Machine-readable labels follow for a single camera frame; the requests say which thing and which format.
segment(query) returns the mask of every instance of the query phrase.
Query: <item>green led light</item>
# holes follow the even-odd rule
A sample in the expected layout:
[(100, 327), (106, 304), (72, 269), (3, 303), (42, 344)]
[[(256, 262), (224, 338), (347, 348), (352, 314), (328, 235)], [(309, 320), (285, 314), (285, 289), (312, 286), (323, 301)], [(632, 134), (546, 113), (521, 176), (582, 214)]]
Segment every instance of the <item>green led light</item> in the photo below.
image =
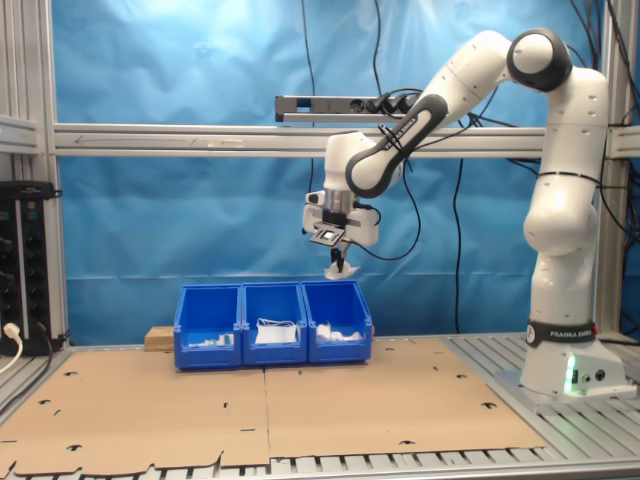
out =
[(571, 393), (571, 385), (573, 380), (573, 369), (576, 366), (576, 356), (569, 355), (567, 360), (567, 373), (564, 380), (564, 393)]

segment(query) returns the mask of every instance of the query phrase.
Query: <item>wooden block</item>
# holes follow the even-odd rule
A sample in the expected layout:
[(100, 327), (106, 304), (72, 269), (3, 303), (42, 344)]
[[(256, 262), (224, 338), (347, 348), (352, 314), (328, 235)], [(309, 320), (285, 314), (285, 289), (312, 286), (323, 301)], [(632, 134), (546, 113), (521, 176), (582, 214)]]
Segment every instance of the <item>wooden block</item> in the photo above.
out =
[(145, 352), (173, 352), (173, 327), (151, 327), (144, 337)]

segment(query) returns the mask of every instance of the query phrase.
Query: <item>blue curtain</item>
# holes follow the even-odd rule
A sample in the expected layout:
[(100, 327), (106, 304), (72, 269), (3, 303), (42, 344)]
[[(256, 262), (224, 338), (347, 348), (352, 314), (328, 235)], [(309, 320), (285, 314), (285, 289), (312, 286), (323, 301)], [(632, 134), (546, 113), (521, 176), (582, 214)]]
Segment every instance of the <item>blue curtain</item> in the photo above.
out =
[[(306, 0), (318, 95), (374, 95), (373, 0)], [(299, 0), (54, 0), (61, 122), (274, 125), (274, 97), (310, 94)], [(425, 86), (471, 36), (556, 31), (588, 58), (569, 2), (380, 0), (385, 91)], [(500, 87), (486, 115), (544, 125), (546, 101)], [(300, 233), (308, 159), (61, 158), (69, 321), (76, 344), (139, 343), (173, 321), (184, 284), (320, 279), (325, 248)], [(314, 188), (323, 181), (316, 160)], [(416, 160), (414, 252), (350, 261), (377, 333), (453, 331), (457, 159)], [(463, 332), (521, 331), (535, 252), (522, 234), (534, 176), (504, 159), (465, 162)], [(416, 217), (401, 185), (374, 205), (374, 250), (397, 255)]]

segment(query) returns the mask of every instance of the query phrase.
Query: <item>white object in bin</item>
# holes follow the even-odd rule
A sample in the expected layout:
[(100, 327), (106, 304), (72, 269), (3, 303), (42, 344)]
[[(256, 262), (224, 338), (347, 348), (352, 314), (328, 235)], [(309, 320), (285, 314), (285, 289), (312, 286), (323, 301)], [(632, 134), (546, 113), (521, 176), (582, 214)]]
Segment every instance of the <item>white object in bin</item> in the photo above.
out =
[(360, 332), (345, 337), (342, 335), (342, 332), (332, 331), (330, 323), (318, 325), (316, 327), (316, 337), (320, 337), (327, 342), (354, 342), (356, 340), (362, 340)]
[(298, 327), (290, 320), (269, 320), (259, 318), (256, 322), (258, 326), (257, 344), (266, 343), (296, 343)]
[(223, 333), (218, 337), (218, 340), (212, 338), (200, 343), (190, 343), (189, 347), (212, 347), (214, 345), (233, 345), (233, 333)]

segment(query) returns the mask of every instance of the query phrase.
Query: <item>franka emika robot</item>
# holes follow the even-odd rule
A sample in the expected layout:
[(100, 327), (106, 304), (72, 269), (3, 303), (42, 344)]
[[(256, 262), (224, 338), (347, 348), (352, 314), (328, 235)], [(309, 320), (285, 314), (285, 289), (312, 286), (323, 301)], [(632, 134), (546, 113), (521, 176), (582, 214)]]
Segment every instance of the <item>franka emika robot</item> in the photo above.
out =
[(621, 360), (596, 338), (589, 313), (607, 80), (595, 70), (574, 67), (553, 32), (529, 30), (513, 43), (499, 33), (481, 32), (451, 57), (378, 143), (357, 131), (331, 136), (324, 190), (307, 194), (304, 230), (331, 249), (327, 278), (353, 274), (357, 268), (345, 259), (349, 246), (378, 241), (378, 214), (358, 198), (384, 193), (427, 135), (462, 118), (505, 81), (544, 92), (549, 103), (540, 174), (524, 223), (538, 258), (520, 385), (549, 401), (634, 396)]

